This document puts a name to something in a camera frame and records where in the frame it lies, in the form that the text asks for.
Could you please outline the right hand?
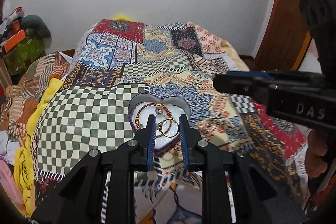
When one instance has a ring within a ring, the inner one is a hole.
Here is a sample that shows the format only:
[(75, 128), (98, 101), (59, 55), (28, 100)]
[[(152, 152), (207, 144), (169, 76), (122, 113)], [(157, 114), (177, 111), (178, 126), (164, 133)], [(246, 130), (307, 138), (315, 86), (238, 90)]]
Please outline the right hand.
[(305, 169), (310, 177), (318, 177), (327, 169), (327, 163), (322, 159), (327, 153), (326, 138), (326, 134), (319, 130), (311, 130), (308, 135)]

